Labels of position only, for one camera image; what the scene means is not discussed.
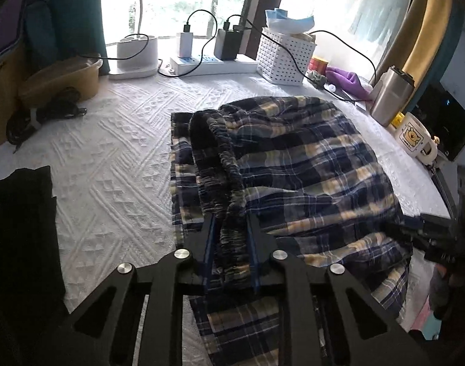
cartoon bear on mug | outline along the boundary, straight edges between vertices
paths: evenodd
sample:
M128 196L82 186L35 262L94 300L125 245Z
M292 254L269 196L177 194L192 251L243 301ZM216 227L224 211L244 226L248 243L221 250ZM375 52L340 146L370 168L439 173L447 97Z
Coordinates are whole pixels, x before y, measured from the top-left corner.
M404 139L409 143L411 147L416 147L417 144L422 140L422 137L416 132L412 125L407 124L404 129Z

black charger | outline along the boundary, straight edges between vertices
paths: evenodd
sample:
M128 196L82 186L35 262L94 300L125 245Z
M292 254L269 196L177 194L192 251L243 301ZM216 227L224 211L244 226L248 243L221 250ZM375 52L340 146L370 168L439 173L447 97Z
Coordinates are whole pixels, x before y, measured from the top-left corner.
M217 32L214 56L220 60L235 60L243 40L244 27L233 26L232 30L229 30L229 25L226 21L224 28Z

mug handle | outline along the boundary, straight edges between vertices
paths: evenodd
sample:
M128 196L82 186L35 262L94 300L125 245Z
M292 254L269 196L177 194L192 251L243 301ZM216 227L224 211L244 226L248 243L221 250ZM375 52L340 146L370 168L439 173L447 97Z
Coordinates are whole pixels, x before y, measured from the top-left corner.
M431 165L438 156L438 145L432 139L429 140L429 144L431 145L431 152L428 155L424 155L422 150L417 154L417 158L424 165Z

cardboard box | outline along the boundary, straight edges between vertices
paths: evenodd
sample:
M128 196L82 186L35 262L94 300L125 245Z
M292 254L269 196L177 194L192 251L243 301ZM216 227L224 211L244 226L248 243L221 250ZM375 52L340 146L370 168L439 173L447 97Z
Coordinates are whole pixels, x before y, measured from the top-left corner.
M0 145L7 140L7 121L19 106L18 87L28 77L25 46L19 42L0 58Z

black cable bundle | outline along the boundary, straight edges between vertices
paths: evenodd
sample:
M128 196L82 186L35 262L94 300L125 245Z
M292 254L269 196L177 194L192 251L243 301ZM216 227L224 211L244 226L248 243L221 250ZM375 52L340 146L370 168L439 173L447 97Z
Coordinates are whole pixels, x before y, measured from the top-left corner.
M17 151L21 144L47 121L84 116L87 109L80 109L76 105L80 97L78 90L68 87L56 94L44 107L16 111L7 121L7 140L10 144L17 146L15 150Z

